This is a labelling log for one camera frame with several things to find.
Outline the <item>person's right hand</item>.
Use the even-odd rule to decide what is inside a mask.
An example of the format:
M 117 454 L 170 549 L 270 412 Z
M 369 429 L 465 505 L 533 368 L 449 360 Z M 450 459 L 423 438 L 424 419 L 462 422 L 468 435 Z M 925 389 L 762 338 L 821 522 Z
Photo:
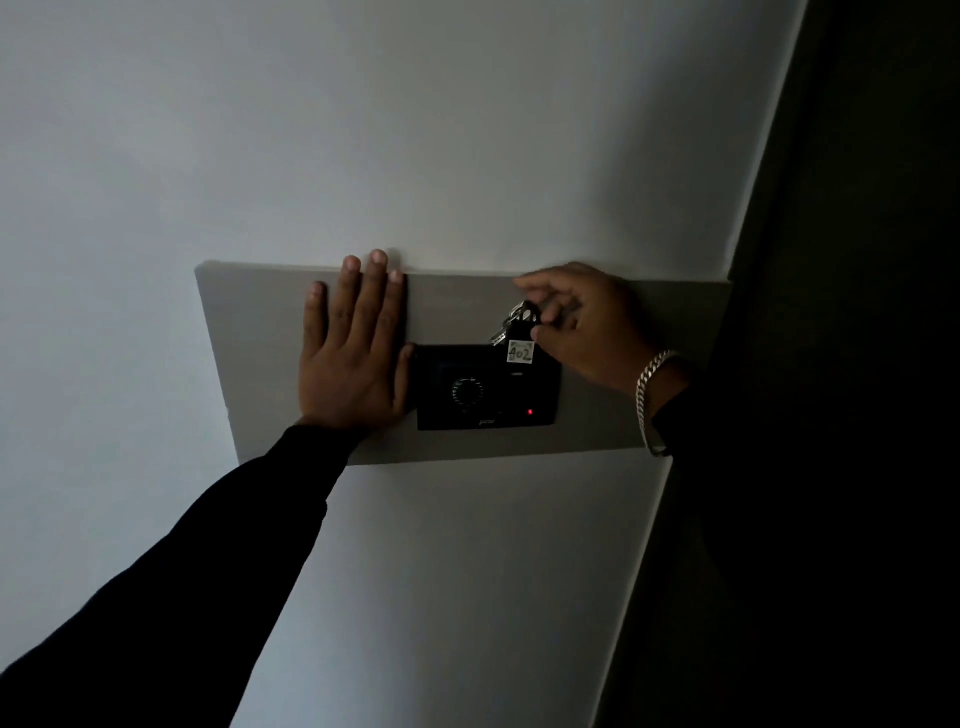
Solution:
M 662 349 L 625 283 L 580 262 L 525 273 L 514 283 L 539 307 L 541 324 L 578 324 L 580 368 L 572 371 L 624 395 L 636 393 Z

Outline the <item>black wall control panel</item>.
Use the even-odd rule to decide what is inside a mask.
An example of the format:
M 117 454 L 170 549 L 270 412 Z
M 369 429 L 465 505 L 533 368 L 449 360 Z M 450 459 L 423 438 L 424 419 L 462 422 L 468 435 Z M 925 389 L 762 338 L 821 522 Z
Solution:
M 506 346 L 418 346 L 411 404 L 418 431 L 486 431 L 552 426 L 562 365 L 535 345 L 531 365 L 506 363 Z

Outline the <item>black key tag white label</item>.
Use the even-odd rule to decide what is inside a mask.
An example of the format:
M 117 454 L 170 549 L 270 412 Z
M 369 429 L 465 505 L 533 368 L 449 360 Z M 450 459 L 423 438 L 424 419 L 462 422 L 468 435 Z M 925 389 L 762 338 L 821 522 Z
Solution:
M 531 365 L 536 350 L 532 333 L 541 323 L 539 308 L 529 300 L 524 300 L 510 310 L 503 324 L 501 344 L 506 346 L 506 363 L 509 365 Z

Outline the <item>grey wall mounting board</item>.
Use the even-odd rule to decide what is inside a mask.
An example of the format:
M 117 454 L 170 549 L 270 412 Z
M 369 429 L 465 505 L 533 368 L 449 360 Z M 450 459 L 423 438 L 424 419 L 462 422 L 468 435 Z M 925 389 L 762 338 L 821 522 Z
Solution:
M 339 269 L 206 261 L 198 293 L 240 463 L 265 454 L 300 417 L 297 388 L 303 308 L 312 283 L 336 285 Z M 427 345 L 474 345 L 490 339 L 522 300 L 510 274 L 407 273 L 407 333 Z M 733 292 L 729 282 L 630 283 L 654 331 L 700 366 L 711 357 Z M 379 466 L 562 455 L 639 448 L 642 437 L 621 395 L 565 370 L 558 414 L 549 425 L 419 431 L 416 416 L 373 434 L 351 466 Z

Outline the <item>person's right forearm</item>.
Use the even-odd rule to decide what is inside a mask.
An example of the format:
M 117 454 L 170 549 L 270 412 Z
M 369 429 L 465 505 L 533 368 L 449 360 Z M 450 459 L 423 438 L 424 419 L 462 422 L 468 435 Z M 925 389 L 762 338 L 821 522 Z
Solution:
M 784 521 L 782 425 L 745 404 L 735 385 L 671 357 L 652 376 L 652 425 L 683 489 L 720 531 L 775 532 Z

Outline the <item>silver keys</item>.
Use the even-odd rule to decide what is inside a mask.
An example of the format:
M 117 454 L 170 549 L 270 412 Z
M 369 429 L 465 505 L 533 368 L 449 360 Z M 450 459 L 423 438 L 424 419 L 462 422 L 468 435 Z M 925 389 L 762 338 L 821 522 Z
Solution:
M 526 309 L 527 309 L 527 301 L 522 301 L 521 303 L 513 307 L 508 313 L 507 317 L 502 321 L 501 327 L 498 330 L 498 333 L 494 334 L 489 339 L 488 343 L 491 346 L 499 346 L 500 344 L 503 344 L 508 339 L 511 328 L 514 326 L 514 324 L 518 321 L 523 320 L 524 312 L 526 311 Z

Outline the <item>person's left hand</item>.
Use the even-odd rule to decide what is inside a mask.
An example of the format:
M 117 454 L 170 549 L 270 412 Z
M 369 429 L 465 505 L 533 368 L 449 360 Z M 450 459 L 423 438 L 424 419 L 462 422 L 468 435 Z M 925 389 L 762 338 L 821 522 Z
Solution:
M 365 262 L 349 255 L 331 296 L 327 333 L 317 354 L 301 354 L 297 394 L 301 422 L 337 431 L 378 431 L 403 418 L 392 415 L 395 365 L 405 341 L 407 287 L 389 259 L 390 282 L 370 346 L 352 346 L 354 306 Z

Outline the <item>person's left forearm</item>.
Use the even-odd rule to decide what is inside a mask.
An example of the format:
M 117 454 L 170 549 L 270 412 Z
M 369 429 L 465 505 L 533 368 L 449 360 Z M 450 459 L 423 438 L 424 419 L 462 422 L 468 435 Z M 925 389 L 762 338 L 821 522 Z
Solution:
M 0 674 L 0 728 L 229 728 L 361 440 L 290 427 Z

